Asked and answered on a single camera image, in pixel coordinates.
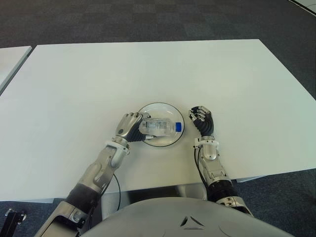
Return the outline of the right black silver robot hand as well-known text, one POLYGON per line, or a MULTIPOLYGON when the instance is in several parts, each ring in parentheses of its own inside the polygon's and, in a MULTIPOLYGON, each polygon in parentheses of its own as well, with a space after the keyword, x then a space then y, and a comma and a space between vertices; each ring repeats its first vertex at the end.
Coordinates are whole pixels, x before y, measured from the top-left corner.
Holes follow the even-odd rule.
POLYGON ((214 122, 210 110, 204 106, 195 106, 189 110, 189 118, 200 132, 201 137, 213 136, 214 122))

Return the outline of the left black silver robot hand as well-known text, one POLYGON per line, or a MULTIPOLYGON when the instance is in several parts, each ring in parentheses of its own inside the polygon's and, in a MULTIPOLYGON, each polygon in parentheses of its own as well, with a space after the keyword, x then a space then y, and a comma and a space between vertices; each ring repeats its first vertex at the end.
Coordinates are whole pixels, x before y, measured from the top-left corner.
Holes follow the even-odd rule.
POLYGON ((138 142, 146 140, 145 134, 141 133, 139 126, 143 119, 151 118, 148 113, 125 114, 116 128, 115 141, 138 142))

